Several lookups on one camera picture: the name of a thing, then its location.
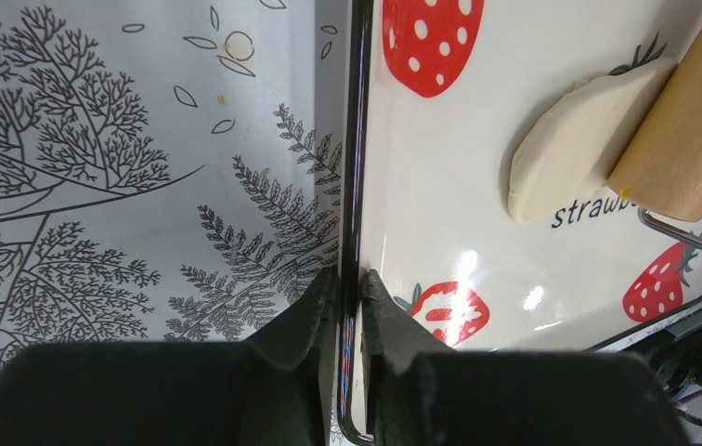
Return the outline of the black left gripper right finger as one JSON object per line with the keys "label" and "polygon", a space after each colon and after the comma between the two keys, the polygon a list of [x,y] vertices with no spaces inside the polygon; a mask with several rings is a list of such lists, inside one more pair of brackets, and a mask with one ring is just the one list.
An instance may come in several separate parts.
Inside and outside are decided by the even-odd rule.
{"label": "black left gripper right finger", "polygon": [[378,445],[685,445],[644,361],[596,352],[459,351],[360,282],[366,424]]}

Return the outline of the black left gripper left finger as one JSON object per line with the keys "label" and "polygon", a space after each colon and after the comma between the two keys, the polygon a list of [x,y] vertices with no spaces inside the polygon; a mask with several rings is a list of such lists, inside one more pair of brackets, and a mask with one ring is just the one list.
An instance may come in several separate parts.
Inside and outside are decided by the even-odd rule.
{"label": "black left gripper left finger", "polygon": [[232,342],[49,343],[0,373],[0,445],[324,445],[335,268]]}

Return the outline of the small dough ball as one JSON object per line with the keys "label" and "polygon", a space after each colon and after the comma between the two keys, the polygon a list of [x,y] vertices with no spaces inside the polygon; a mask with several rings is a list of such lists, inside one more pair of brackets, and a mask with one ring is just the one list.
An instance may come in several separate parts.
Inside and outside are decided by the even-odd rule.
{"label": "small dough ball", "polygon": [[513,155],[510,216],[532,222],[602,188],[676,67],[659,58],[579,82],[543,113]]}

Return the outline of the strawberry pattern rectangular tray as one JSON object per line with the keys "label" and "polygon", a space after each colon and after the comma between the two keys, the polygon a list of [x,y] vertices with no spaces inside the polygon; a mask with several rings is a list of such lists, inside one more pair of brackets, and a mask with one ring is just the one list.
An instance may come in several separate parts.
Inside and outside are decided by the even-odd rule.
{"label": "strawberry pattern rectangular tray", "polygon": [[541,115],[579,82],[678,67],[702,1],[357,1],[353,26],[346,268],[462,352],[617,351],[702,310],[702,250],[607,180],[532,222],[507,205]]}

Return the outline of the wooden dough roller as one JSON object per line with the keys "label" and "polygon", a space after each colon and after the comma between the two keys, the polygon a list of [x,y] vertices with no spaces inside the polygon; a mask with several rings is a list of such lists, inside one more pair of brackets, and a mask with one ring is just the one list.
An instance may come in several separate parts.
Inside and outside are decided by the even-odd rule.
{"label": "wooden dough roller", "polygon": [[702,28],[607,179],[646,227],[702,250],[669,224],[702,218]]}

